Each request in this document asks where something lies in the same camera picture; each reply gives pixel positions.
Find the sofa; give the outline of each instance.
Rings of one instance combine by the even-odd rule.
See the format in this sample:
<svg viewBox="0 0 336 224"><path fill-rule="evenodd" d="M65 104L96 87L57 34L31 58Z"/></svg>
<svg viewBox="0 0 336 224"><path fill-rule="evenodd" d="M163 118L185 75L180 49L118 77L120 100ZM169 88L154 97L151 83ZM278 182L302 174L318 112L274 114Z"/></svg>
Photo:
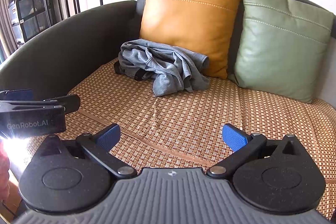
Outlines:
<svg viewBox="0 0 336 224"><path fill-rule="evenodd" d="M298 0L313 6L308 0ZM243 89L210 77L210 88L153 97L152 81L114 72L120 46L139 38L145 0L103 5L72 16L20 47L0 67L0 90L33 89L36 100L78 94L81 107L66 116L63 139L96 133L118 123L120 142L110 151L137 170L142 167L207 169L232 151L221 128L281 139L295 134L326 180L318 210L330 218L336 208L335 41L329 44L311 104L263 91ZM243 29L244 6L236 15L228 52L233 72ZM336 21L331 31L336 37ZM26 163L44 137L29 140Z"/></svg>

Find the gray ribbed surface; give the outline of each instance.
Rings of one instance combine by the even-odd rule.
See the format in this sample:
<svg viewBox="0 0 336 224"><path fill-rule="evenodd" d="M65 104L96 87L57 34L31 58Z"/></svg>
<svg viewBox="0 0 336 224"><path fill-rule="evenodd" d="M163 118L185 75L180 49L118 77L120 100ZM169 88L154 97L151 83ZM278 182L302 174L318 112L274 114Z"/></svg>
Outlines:
<svg viewBox="0 0 336 224"><path fill-rule="evenodd" d="M317 211L275 216L241 202L225 180L206 177L201 168L149 169L134 179L120 180L95 208L68 216L28 211L24 224L323 224Z"/></svg>

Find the bright light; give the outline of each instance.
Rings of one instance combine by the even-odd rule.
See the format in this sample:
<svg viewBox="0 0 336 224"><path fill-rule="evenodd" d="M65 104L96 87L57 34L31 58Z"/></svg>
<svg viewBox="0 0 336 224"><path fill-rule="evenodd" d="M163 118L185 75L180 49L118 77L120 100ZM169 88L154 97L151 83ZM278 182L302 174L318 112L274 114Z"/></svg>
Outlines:
<svg viewBox="0 0 336 224"><path fill-rule="evenodd" d="M23 172L29 163L29 153L27 151L29 139L14 138L3 139L2 141L11 165L16 165Z"/></svg>

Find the brown woven seat cover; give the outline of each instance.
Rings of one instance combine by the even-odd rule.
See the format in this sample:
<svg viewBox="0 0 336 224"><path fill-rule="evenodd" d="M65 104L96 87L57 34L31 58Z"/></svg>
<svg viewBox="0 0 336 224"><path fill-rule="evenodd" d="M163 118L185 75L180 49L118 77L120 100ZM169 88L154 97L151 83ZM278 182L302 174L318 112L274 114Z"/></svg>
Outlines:
<svg viewBox="0 0 336 224"><path fill-rule="evenodd" d="M326 179L318 210L331 217L336 207L336 111L326 102L305 104L216 78L210 79L208 90L155 98L152 81L116 75L113 63L73 89L71 93L81 98L81 109L67 115L62 138L96 133L115 122L123 134L111 153L137 170L145 166L206 169L232 153L222 141L225 123L271 139L293 133ZM31 140L31 154L42 140Z"/></svg>

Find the cushion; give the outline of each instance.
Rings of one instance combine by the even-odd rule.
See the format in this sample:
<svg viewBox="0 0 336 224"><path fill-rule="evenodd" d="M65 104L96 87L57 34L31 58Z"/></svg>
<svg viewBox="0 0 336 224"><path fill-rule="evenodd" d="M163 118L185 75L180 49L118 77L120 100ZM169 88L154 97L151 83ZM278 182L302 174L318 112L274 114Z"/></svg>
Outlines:
<svg viewBox="0 0 336 224"><path fill-rule="evenodd" d="M243 0L236 83L311 103L333 14L296 0Z"/></svg>
<svg viewBox="0 0 336 224"><path fill-rule="evenodd" d="M240 0L146 0L140 38L209 56L205 75L227 77L227 54Z"/></svg>
<svg viewBox="0 0 336 224"><path fill-rule="evenodd" d="M294 133L327 181L319 211L330 218L336 208L336 111L322 100L305 104L286 97L239 88L210 78L208 90L153 97L152 80L135 81L114 72L112 61L83 80L71 93L81 108L66 116L63 139L120 125L120 142L110 153L142 167L207 169L232 151L222 141L225 123L248 133L282 139ZM44 137L31 139L31 154Z"/></svg>

